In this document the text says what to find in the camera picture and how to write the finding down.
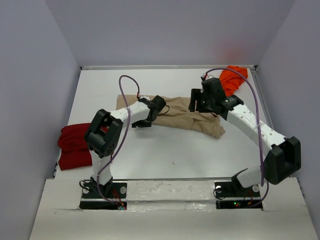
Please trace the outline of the beige t shirt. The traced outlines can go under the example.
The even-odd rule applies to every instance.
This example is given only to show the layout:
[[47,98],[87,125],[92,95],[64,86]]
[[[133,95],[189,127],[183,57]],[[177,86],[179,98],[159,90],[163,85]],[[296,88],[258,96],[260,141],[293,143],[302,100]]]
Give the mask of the beige t shirt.
[[214,113],[190,112],[188,107],[189,97],[163,97],[165,107],[153,122],[143,123],[143,128],[152,125],[178,128],[183,130],[194,130],[205,135],[220,139],[225,133],[220,125],[219,117]]

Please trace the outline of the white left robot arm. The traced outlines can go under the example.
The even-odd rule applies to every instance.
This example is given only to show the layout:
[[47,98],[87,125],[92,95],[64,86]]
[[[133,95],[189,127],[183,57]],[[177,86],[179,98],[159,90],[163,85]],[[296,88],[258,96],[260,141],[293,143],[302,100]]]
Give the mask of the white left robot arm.
[[127,134],[129,127],[150,127],[165,106],[166,101],[159,95],[153,99],[142,96],[129,106],[114,111],[100,109],[95,114],[84,140],[91,154],[90,182],[97,196],[104,198],[110,194],[113,181],[110,167],[115,151],[124,144],[120,140],[122,131]]

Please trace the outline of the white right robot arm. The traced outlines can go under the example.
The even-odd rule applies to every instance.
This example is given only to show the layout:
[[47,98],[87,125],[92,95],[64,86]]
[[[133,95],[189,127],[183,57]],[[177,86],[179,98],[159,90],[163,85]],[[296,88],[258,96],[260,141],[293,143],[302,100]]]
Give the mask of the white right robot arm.
[[201,85],[191,90],[189,111],[221,116],[259,148],[259,165],[232,176],[230,190],[235,196],[242,196],[255,185],[277,185],[301,169],[301,142],[296,137],[273,130],[236,95],[226,96],[218,78],[203,80]]

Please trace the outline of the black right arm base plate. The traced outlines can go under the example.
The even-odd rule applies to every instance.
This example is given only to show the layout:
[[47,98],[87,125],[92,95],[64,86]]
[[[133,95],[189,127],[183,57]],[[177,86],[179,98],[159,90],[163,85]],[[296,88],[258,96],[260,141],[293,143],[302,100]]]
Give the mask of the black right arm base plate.
[[254,208],[262,209],[261,193],[259,187],[253,186],[233,191],[230,181],[218,181],[214,183],[213,196],[216,199],[215,206],[218,210],[233,210]]

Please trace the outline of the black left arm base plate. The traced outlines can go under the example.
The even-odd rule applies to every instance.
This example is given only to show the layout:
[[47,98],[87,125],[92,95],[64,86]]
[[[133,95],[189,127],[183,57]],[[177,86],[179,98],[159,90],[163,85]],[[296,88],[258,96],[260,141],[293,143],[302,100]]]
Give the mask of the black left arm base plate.
[[101,197],[97,185],[89,180],[81,180],[82,188],[79,207],[82,210],[126,210],[127,209],[127,182],[114,181],[110,190]]

